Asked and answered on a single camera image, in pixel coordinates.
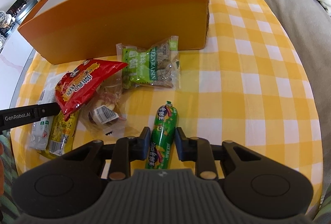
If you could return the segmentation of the white snack packet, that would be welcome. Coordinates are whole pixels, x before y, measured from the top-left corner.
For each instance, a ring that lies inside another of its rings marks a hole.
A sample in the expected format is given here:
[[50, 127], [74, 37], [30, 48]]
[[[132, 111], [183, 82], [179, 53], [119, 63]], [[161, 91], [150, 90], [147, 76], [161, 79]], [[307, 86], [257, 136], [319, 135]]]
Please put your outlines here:
[[[38, 105], [55, 102], [55, 86], [63, 74], [47, 79], [46, 85], [40, 95]], [[48, 144], [54, 116], [42, 117], [40, 121], [32, 124], [29, 147], [35, 150], [45, 150]]]

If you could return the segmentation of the green sausage stick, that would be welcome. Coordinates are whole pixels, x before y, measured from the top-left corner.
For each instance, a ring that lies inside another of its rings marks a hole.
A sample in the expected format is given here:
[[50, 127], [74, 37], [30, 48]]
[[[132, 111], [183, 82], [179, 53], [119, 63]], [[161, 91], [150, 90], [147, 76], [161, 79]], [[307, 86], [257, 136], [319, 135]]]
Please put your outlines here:
[[177, 109], [170, 101], [157, 110], [150, 137], [146, 169], [168, 169], [177, 120]]

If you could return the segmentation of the yellow snack packet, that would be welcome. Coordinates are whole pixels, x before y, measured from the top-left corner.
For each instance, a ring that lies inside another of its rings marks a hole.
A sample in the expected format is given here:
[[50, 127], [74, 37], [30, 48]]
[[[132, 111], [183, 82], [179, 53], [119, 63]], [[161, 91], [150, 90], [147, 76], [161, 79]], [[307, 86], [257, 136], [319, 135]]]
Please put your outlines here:
[[78, 118], [79, 111], [72, 113], [67, 121], [62, 112], [54, 117], [48, 145], [43, 152], [46, 158], [54, 159], [72, 150]]

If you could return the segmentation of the red snack bag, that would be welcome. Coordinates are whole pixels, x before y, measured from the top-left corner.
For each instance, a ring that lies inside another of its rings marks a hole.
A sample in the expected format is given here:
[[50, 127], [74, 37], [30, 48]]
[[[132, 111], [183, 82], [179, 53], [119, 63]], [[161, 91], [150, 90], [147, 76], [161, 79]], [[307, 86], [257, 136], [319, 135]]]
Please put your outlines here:
[[106, 79], [125, 67], [124, 62], [89, 59], [67, 72], [55, 86], [55, 99], [64, 120], [69, 120], [71, 114], [87, 104]]

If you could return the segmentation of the clear pastry packet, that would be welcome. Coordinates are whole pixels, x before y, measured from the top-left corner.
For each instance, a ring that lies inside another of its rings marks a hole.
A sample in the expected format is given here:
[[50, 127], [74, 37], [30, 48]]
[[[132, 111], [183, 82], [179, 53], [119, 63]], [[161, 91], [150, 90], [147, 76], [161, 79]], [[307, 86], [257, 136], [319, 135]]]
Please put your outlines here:
[[126, 117], [120, 111], [122, 77], [116, 73], [97, 88], [92, 99], [84, 105], [80, 120], [92, 134], [120, 137], [126, 126]]

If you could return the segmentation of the green raisin packet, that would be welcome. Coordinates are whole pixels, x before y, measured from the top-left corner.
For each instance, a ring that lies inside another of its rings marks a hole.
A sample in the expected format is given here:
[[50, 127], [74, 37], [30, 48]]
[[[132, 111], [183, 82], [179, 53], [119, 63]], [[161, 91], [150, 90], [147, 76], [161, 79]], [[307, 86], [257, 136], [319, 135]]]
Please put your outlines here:
[[180, 87], [178, 36], [170, 36], [148, 49], [116, 45], [117, 59], [127, 63], [122, 69], [124, 89], [153, 86], [167, 89]]

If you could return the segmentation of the striped green blanket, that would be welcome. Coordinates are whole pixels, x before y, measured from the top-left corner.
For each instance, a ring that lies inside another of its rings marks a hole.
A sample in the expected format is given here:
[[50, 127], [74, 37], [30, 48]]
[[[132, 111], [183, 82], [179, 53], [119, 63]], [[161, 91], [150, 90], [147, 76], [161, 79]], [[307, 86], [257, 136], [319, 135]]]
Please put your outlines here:
[[1, 223], [14, 223], [20, 216], [20, 211], [11, 195], [12, 186], [17, 177], [10, 131], [3, 131], [1, 134]]

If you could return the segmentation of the orange cardboard box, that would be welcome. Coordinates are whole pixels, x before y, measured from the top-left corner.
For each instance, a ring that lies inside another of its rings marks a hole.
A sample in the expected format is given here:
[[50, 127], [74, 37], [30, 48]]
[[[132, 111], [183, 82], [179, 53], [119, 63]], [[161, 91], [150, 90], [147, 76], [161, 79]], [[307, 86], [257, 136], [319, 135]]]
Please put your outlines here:
[[40, 0], [19, 33], [51, 64], [111, 56], [119, 43], [140, 48], [178, 36], [202, 49], [209, 0]]

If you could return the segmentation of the beige sofa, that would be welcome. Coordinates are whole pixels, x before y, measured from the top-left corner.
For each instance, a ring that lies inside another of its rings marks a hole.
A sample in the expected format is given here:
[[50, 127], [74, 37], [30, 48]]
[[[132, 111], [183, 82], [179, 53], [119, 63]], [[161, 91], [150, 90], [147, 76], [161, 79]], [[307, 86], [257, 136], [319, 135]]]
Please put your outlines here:
[[323, 190], [330, 186], [330, 17], [317, 0], [265, 0], [285, 29], [308, 76], [323, 146]]

